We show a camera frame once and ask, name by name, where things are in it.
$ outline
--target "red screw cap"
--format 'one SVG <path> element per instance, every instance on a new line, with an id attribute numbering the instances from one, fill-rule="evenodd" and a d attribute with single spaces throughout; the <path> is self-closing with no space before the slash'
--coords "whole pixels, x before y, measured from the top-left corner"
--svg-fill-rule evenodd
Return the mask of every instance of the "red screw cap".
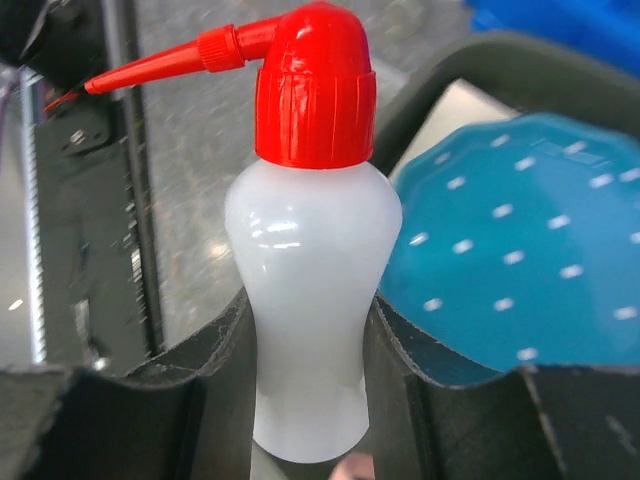
<path id="1" fill-rule="evenodd" d="M 256 91 L 256 152 L 298 168 L 341 168 L 373 149 L 375 74 L 358 18 L 326 2 L 285 15 Z"/>

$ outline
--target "nozzle tip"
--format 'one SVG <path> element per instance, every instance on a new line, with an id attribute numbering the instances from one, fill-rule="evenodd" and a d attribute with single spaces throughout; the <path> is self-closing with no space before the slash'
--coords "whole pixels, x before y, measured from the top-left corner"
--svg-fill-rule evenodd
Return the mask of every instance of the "nozzle tip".
<path id="1" fill-rule="evenodd" d="M 100 92 L 98 92 L 98 89 L 96 88 L 96 86 L 94 84 L 93 78 L 91 80 L 85 82 L 84 89 L 87 91 L 87 93 L 89 93 L 91 95 L 96 95 L 96 94 L 100 93 Z"/>

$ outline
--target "gray floor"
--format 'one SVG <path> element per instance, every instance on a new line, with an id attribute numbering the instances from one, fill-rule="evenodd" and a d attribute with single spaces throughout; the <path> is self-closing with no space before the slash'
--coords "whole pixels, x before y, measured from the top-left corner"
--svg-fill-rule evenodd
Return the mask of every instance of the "gray floor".
<path id="1" fill-rule="evenodd" d="M 24 177 L 20 126 L 7 115 L 0 152 L 0 368 L 31 363 Z"/>
<path id="2" fill-rule="evenodd" d="M 300 0 L 137 0 L 149 55 L 198 32 L 281 14 Z M 467 34 L 457 0 L 341 0 L 363 21 L 384 109 L 438 48 Z M 254 160 L 256 64 L 145 88 L 161 293 L 168 346 L 215 317 L 240 288 L 223 228 L 224 195 Z"/>

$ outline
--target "blue plate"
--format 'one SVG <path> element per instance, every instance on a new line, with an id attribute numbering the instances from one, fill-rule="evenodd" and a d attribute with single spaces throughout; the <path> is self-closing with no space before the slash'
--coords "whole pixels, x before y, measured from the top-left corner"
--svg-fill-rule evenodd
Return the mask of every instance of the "blue plate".
<path id="1" fill-rule="evenodd" d="M 381 291 L 483 365 L 640 364 L 640 149 L 549 114 L 410 162 Z"/>

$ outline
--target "red cap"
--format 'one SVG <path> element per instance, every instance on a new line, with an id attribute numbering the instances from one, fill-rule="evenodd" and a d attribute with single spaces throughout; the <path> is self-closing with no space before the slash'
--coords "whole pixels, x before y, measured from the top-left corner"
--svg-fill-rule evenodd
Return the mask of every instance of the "red cap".
<path id="1" fill-rule="evenodd" d="M 376 105 L 367 37 L 348 10 L 318 1 L 238 27 L 202 33 L 85 84 L 89 93 L 265 58 L 256 87 L 256 153 L 297 168 L 342 168 L 369 159 Z"/>

